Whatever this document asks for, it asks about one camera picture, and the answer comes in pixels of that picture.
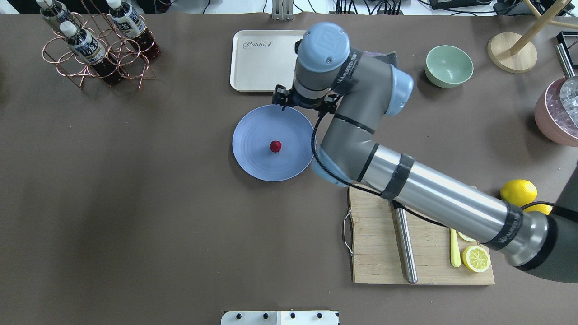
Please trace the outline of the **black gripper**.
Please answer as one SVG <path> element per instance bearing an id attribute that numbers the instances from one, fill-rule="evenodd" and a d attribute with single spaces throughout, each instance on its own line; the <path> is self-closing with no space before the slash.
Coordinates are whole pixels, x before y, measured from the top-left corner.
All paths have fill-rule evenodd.
<path id="1" fill-rule="evenodd" d="M 281 107 L 282 111 L 286 107 L 298 106 L 313 109 L 320 114 L 335 114 L 339 96 L 330 95 L 330 91 L 330 88 L 314 91 L 302 86 L 292 86 L 291 90 L 287 90 L 278 84 L 273 90 L 272 104 Z"/>

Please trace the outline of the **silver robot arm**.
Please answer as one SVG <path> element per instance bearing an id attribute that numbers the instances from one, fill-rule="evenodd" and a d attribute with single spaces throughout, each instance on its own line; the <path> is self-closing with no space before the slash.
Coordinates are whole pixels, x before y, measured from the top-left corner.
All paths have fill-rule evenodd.
<path id="1" fill-rule="evenodd" d="M 396 115 L 409 100 L 413 79 L 399 70 L 396 54 L 381 56 L 351 47 L 345 30 L 321 22 L 295 43 L 291 89 L 276 86 L 274 104 L 303 107 L 333 119 L 319 148 L 312 145 L 317 174 L 340 186 L 399 202 L 502 253 L 520 271 L 576 283 L 577 173 L 553 210 L 524 212 L 394 152 L 373 140 L 383 115 Z"/>

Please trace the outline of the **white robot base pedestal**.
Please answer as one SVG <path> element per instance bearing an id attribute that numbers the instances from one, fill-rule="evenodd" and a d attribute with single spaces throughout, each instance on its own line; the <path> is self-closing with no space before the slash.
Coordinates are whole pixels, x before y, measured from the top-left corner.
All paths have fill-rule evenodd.
<path id="1" fill-rule="evenodd" d="M 339 325 L 338 311 L 229 311 L 223 314 L 221 325 Z"/>

